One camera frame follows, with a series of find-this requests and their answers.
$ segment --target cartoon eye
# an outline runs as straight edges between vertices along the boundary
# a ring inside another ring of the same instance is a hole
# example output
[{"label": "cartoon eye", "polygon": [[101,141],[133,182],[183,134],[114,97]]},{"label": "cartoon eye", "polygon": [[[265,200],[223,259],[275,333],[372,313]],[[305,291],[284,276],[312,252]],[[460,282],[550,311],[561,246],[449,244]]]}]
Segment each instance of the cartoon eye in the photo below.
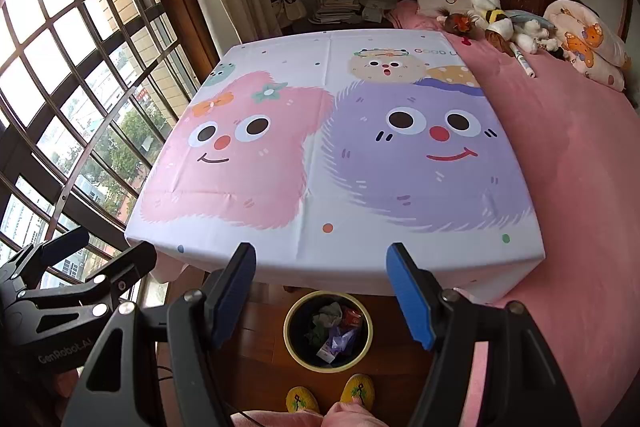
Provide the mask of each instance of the cartoon eye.
[{"label": "cartoon eye", "polygon": [[445,115],[447,126],[460,136],[477,136],[482,131],[478,118],[470,112],[461,109],[452,109]]},{"label": "cartoon eye", "polygon": [[189,145],[191,147],[202,147],[204,144],[211,141],[216,135],[218,130],[218,124],[214,121],[208,121],[201,123],[197,126],[189,135]]},{"label": "cartoon eye", "polygon": [[264,114],[254,114],[242,120],[236,127],[236,139],[252,142],[264,136],[271,126],[271,120]]},{"label": "cartoon eye", "polygon": [[400,134],[418,134],[427,127],[427,119],[413,107],[396,107],[386,114],[386,123]]}]

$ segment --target person's foot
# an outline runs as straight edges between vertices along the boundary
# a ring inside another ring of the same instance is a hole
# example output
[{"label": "person's foot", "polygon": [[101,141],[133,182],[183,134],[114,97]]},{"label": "person's foot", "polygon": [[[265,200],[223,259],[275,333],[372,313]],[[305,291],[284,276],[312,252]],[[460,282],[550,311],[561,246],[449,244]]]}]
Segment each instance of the person's foot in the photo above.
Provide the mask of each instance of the person's foot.
[{"label": "person's foot", "polygon": [[287,411],[313,411],[320,413],[318,401],[306,387],[294,387],[287,393]]},{"label": "person's foot", "polygon": [[373,389],[373,381],[371,377],[361,373],[353,375],[344,386],[340,401],[343,403],[357,403],[363,406],[367,411],[373,407],[373,401],[376,399],[376,391]]}]

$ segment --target metal screw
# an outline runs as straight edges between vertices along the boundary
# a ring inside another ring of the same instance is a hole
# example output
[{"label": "metal screw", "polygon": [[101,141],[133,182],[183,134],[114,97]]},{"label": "metal screw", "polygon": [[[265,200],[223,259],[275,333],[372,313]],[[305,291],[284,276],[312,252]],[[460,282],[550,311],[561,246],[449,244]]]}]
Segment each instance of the metal screw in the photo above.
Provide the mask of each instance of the metal screw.
[{"label": "metal screw", "polygon": [[136,305],[131,301],[123,302],[120,306],[118,306],[118,311],[123,315],[129,315],[130,312],[136,309]]},{"label": "metal screw", "polygon": [[94,317],[101,317],[108,309],[109,307],[104,302],[101,302],[100,304],[96,304],[91,312],[94,314]]},{"label": "metal screw", "polygon": [[202,292],[200,290],[189,290],[184,294],[184,300],[187,302],[197,301],[202,297]]},{"label": "metal screw", "polygon": [[447,302],[456,302],[460,300],[460,294],[452,288],[447,288],[442,291],[442,298]]},{"label": "metal screw", "polygon": [[511,313],[515,313],[516,315],[522,315],[524,313],[524,304],[518,301],[510,302],[507,308]]}]

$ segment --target cartoon pink monster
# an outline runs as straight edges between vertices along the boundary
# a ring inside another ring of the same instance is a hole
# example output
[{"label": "cartoon pink monster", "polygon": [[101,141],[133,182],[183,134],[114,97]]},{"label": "cartoon pink monster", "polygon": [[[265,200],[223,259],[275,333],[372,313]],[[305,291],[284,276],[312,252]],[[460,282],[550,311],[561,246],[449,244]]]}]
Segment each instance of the cartoon pink monster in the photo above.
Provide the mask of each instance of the cartoon pink monster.
[{"label": "cartoon pink monster", "polygon": [[333,101],[321,87],[287,87],[257,71],[188,107],[146,181],[143,219],[201,215],[256,229],[286,226],[306,187],[303,141]]}]

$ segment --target pink blanket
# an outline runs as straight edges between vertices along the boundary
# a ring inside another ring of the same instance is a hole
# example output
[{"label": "pink blanket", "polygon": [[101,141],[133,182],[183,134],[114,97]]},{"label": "pink blanket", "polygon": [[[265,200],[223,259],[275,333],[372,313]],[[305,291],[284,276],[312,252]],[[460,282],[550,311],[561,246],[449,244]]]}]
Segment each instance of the pink blanket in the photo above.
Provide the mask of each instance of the pink blanket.
[{"label": "pink blanket", "polygon": [[[397,17],[402,27],[438,26],[413,14]],[[536,71],[529,78],[484,40],[467,46],[447,38],[510,138],[545,245],[546,260],[497,304],[526,304],[558,359],[582,425],[600,426],[640,367],[640,120],[624,95],[546,52],[527,55]],[[474,367],[485,364],[486,352],[478,353]],[[479,373],[465,426],[478,415]]]}]

